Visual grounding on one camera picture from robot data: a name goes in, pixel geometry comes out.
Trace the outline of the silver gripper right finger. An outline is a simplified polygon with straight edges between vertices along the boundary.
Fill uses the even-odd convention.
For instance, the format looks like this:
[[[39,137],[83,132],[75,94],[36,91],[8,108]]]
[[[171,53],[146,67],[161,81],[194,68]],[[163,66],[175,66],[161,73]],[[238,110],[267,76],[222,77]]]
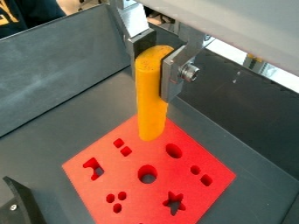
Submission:
[[[161,97],[170,102],[183,90],[183,83],[194,82],[201,69],[194,65],[195,57],[211,43],[211,35],[178,23],[174,27],[185,44],[165,58],[162,65]]]

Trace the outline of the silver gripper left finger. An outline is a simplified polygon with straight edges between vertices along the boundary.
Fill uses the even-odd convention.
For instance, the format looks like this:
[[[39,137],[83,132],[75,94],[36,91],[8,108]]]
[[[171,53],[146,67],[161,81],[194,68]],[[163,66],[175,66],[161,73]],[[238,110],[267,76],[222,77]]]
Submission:
[[[110,0],[131,59],[155,45],[157,33],[146,18],[145,6],[135,0]]]

